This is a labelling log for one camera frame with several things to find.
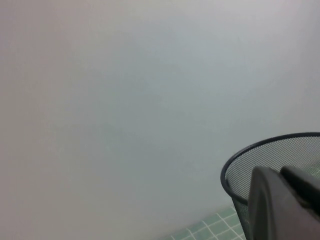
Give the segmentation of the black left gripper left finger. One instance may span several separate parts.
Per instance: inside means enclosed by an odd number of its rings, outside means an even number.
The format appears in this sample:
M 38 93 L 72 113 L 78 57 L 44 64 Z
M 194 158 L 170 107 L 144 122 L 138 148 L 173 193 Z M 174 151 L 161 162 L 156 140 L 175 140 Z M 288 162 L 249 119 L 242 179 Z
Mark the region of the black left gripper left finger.
M 268 167 L 254 168 L 248 198 L 254 240 L 318 240 L 320 218 L 301 207 L 288 184 Z

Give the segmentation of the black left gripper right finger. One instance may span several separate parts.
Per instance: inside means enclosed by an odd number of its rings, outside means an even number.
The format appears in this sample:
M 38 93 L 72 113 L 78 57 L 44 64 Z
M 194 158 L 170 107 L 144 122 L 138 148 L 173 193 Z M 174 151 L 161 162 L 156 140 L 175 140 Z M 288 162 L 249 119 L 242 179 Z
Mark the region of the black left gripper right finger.
M 284 166 L 280 175 L 303 209 L 320 217 L 320 179 L 294 166 Z

